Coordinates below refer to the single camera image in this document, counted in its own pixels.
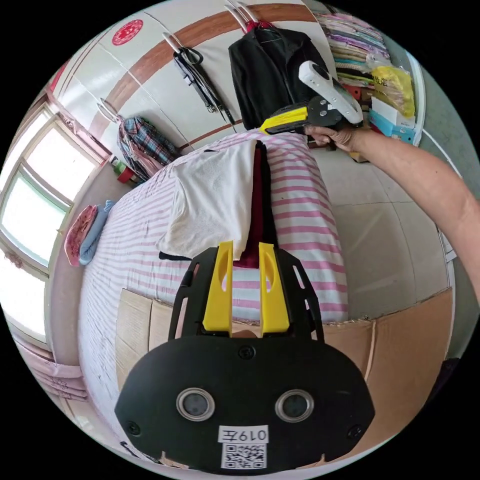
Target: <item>window frame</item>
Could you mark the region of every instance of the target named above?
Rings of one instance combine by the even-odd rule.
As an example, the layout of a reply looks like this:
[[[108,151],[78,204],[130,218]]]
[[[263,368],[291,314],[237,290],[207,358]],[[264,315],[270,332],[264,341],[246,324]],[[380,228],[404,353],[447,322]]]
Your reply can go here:
[[[36,102],[30,112],[25,115],[25,118],[18,128],[13,141],[8,149],[8,152],[5,158],[11,154],[12,150],[16,147],[19,140],[21,139],[24,132],[33,124],[33,122],[44,112],[50,115],[50,118],[47,122],[35,133],[33,138],[28,142],[25,149],[21,152],[16,159],[10,173],[8,174],[5,185],[2,191],[0,191],[0,219],[2,218],[4,205],[8,200],[8,196],[11,192],[13,181],[17,178],[18,175],[23,176],[24,178],[31,177],[35,182],[39,184],[39,191],[42,195],[45,195],[49,200],[54,200],[54,203],[58,201],[62,202],[67,209],[63,217],[60,228],[56,235],[55,241],[53,243],[52,251],[50,254],[50,259],[48,266],[43,265],[41,262],[38,262],[35,258],[30,257],[27,253],[20,250],[0,229],[0,255],[4,255],[4,252],[11,251],[18,255],[23,263],[22,269],[27,273],[35,276],[38,279],[44,281],[44,322],[45,322],[45,336],[44,338],[37,333],[31,331],[28,327],[20,324],[14,318],[11,318],[5,313],[5,319],[10,328],[10,331],[18,335],[20,338],[30,342],[37,347],[40,347],[48,352],[52,351],[51,345],[51,335],[50,335],[50,297],[51,297],[51,284],[53,272],[55,270],[58,256],[61,253],[62,244],[64,242],[64,232],[67,226],[71,223],[73,213],[76,205],[84,197],[86,191],[92,184],[94,178],[98,175],[102,166],[106,163],[105,159],[102,158],[97,152],[95,152],[88,145],[84,144],[81,139],[77,138],[74,133],[65,125],[62,121],[54,105],[50,105],[48,96],[43,95],[40,97],[39,101]],[[93,164],[93,169],[90,175],[87,177],[86,181],[75,195],[75,198],[69,199],[62,195],[59,191],[53,188],[48,182],[43,180],[29,165],[28,157],[35,147],[42,141],[44,136],[51,130],[55,129],[59,132],[62,137],[78,152],[83,155],[87,160]]]

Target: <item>white box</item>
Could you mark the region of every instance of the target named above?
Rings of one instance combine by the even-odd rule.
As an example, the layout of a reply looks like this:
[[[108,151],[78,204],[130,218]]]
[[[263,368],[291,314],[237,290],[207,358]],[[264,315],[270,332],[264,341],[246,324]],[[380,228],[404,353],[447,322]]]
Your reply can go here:
[[[371,98],[371,109],[398,127],[406,127],[407,129],[415,128],[414,116],[406,118],[398,110],[374,96]]]

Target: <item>stack of fabric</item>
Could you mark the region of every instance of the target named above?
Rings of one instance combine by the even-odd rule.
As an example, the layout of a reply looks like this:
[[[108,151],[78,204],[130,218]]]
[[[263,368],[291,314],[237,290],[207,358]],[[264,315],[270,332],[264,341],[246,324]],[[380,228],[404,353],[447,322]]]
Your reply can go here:
[[[102,205],[88,205],[71,226],[64,242],[64,250],[72,267],[88,265],[97,250],[102,229],[115,203],[111,200]]]
[[[338,81],[351,87],[374,89],[367,55],[390,59],[382,34],[368,23],[343,13],[315,13],[330,45]]]
[[[248,140],[206,150],[172,171],[176,191],[168,229],[157,242],[161,260],[191,260],[233,240],[233,265],[259,268],[259,243],[278,246],[267,148]]]

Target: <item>blue box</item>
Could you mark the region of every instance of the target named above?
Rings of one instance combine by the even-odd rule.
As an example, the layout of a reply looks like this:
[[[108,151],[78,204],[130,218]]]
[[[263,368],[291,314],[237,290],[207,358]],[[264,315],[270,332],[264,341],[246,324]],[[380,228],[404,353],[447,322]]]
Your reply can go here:
[[[414,143],[415,130],[404,126],[394,125],[385,117],[370,109],[370,123],[375,125],[386,137],[399,139],[408,144]]]

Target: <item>white towel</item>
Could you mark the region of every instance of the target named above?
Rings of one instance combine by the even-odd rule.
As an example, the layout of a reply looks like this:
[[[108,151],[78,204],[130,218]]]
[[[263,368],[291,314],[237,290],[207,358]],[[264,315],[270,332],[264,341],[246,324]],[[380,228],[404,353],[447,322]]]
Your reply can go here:
[[[172,169],[176,187],[160,252],[193,258],[233,240],[233,259],[240,259],[250,231],[256,143],[204,152]]]

